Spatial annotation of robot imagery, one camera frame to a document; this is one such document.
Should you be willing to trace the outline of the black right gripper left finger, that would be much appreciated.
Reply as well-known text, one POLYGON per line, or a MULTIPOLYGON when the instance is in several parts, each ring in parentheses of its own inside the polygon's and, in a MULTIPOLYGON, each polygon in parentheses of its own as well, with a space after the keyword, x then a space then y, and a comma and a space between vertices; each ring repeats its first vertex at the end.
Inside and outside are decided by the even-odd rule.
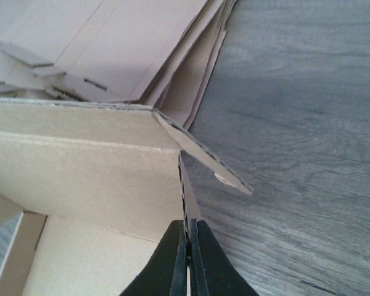
POLYGON ((122 295, 186 295, 187 242, 182 220, 170 223, 144 269, 122 295))

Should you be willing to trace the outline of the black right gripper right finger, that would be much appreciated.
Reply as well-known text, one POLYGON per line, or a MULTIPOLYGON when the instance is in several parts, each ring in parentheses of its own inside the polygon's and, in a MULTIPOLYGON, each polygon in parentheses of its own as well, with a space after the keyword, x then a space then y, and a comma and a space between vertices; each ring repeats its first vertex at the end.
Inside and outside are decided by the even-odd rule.
POLYGON ((190 228, 191 295, 257 295, 233 267, 204 220, 193 219, 190 228))

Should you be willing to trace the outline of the brown cardboard box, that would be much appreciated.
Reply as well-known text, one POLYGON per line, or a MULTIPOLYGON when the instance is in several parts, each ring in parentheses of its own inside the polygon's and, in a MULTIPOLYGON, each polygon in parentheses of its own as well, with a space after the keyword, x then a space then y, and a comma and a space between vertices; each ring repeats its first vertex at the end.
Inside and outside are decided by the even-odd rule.
POLYGON ((122 295, 170 223, 204 220, 181 158, 252 188, 152 107, 0 97, 0 295, 122 295))

